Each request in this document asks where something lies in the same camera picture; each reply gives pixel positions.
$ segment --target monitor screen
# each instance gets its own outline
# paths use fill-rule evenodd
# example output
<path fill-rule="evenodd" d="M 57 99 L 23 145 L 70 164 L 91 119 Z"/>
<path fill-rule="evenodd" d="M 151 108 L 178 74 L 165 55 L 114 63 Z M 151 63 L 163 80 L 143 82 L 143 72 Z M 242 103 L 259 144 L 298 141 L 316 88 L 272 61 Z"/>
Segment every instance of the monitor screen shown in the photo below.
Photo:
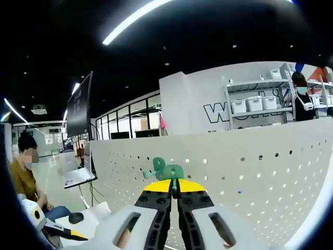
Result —
<path fill-rule="evenodd" d="M 130 138 L 130 133 L 128 132 L 119 132 L 119 133 L 111 133 L 111 139 L 128 139 Z"/>
<path fill-rule="evenodd" d="M 160 136 L 159 129 L 148 129 L 148 130 L 141 130 L 141 131 L 135 131 L 136 138 L 142 138 L 142 137 L 156 137 Z"/>
<path fill-rule="evenodd" d="M 93 72 L 83 80 L 67 103 L 68 137 L 88 133 L 90 135 L 89 93 Z"/>

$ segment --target olive shirt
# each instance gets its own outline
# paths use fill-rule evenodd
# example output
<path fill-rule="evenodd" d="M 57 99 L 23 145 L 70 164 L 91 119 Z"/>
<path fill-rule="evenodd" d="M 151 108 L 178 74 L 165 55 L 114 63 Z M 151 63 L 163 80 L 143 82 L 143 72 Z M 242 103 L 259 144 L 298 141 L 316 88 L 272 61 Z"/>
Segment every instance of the olive shirt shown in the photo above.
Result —
<path fill-rule="evenodd" d="M 23 169 L 15 159 L 9 167 L 11 179 L 17 194 L 25 194 L 27 199 L 37 202 L 36 180 L 29 169 Z"/>

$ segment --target woman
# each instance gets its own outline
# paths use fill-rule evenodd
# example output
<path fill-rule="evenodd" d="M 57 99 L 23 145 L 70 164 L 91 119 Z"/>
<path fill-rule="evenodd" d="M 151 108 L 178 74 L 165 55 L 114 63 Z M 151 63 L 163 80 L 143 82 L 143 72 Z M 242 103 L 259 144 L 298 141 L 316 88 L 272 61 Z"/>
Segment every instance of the woman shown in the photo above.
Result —
<path fill-rule="evenodd" d="M 9 167 L 9 172 L 17 194 L 23 198 L 37 202 L 45 217 L 55 222 L 56 219 L 70 215 L 64 206 L 53 207 L 47 200 L 46 194 L 37 186 L 32 173 L 32 164 L 39 162 L 37 143 L 35 139 L 23 131 L 18 141 L 19 156 Z"/>
<path fill-rule="evenodd" d="M 296 85 L 297 94 L 294 98 L 294 119 L 296 121 L 312 120 L 316 116 L 312 98 L 308 95 L 308 83 L 300 72 L 292 74 L 292 81 Z"/>

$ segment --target white table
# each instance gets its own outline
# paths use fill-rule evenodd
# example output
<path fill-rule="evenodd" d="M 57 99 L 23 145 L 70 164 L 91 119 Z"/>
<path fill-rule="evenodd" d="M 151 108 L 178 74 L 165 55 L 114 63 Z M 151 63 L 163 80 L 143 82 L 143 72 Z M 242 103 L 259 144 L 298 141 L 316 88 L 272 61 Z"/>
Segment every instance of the white table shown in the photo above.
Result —
<path fill-rule="evenodd" d="M 109 216 L 111 216 L 111 211 L 106 202 L 100 203 L 94 207 L 88 208 L 81 211 L 84 216 L 84 220 L 77 223 L 71 224 L 68 221 L 68 216 L 56 219 L 56 223 L 64 226 L 67 229 L 75 230 L 76 232 L 86 236 L 91 239 L 95 235 L 96 227 Z M 60 238 L 63 247 L 66 246 L 77 246 L 81 245 L 85 241 L 73 241 Z"/>

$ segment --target green toy figure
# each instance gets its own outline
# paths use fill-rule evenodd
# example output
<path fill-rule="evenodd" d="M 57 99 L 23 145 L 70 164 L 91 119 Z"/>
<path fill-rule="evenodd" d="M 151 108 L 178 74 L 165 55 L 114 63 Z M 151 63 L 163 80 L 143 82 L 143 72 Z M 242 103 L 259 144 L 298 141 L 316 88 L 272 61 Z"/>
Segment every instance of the green toy figure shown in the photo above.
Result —
<path fill-rule="evenodd" d="M 144 178 L 149 179 L 155 175 L 159 181 L 172 180 L 172 189 L 177 191 L 176 180 L 184 179 L 183 168 L 177 164 L 165 165 L 165 161 L 160 157 L 154 158 L 152 164 L 154 171 L 143 172 Z"/>

